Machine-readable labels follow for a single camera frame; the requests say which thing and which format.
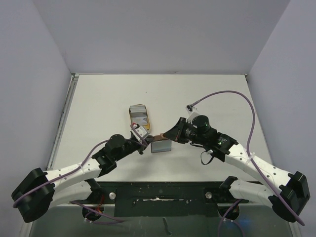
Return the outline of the tan leather card holder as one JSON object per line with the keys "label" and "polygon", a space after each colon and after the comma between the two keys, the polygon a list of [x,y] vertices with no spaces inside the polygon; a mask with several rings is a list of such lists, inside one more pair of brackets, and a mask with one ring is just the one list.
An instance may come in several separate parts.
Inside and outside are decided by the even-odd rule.
{"label": "tan leather card holder", "polygon": [[151,142],[151,153],[169,152],[172,150],[172,142],[163,136],[155,135]]}

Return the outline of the silver VIP card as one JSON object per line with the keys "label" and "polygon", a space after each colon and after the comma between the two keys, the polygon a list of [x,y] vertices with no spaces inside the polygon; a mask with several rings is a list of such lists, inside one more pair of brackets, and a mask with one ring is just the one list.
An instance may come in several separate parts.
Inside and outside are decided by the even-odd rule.
{"label": "silver VIP card", "polygon": [[141,126],[147,126],[149,124],[147,113],[143,115],[139,114],[139,116],[135,114],[130,114],[130,118],[131,118],[131,123],[136,123]]}

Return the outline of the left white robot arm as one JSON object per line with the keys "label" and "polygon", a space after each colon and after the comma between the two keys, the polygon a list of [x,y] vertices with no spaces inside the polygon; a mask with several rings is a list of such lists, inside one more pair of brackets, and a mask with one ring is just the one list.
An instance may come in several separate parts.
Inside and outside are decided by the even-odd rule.
{"label": "left white robot arm", "polygon": [[109,174],[117,167],[119,160],[134,152],[143,154],[153,140],[153,136],[149,135],[142,144],[134,135],[127,139],[115,134],[109,140],[100,142],[102,148],[98,152],[91,150],[81,163],[50,171],[33,169],[12,192],[13,208],[18,209],[24,222],[29,223],[39,219],[55,205],[79,200],[80,197],[75,195],[65,199],[57,195],[73,185]]}

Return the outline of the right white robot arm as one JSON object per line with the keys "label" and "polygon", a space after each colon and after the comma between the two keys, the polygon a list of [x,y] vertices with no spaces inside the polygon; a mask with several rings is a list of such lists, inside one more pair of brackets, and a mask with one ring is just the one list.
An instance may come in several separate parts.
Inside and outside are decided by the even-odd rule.
{"label": "right white robot arm", "polygon": [[255,154],[248,154],[237,140],[212,128],[207,116],[196,116],[191,122],[179,118],[174,127],[163,136],[177,143],[191,142],[201,146],[213,158],[230,164],[258,181],[250,183],[230,176],[220,189],[220,197],[226,202],[244,199],[266,205],[288,222],[300,219],[303,208],[310,199],[307,178],[297,171],[294,174],[277,168]]}

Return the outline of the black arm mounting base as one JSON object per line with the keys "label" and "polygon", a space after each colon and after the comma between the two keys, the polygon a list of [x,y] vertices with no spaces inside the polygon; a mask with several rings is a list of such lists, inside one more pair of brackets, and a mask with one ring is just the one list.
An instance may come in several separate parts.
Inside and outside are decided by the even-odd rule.
{"label": "black arm mounting base", "polygon": [[221,182],[99,182],[82,204],[111,205],[115,217],[218,217],[236,201]]}

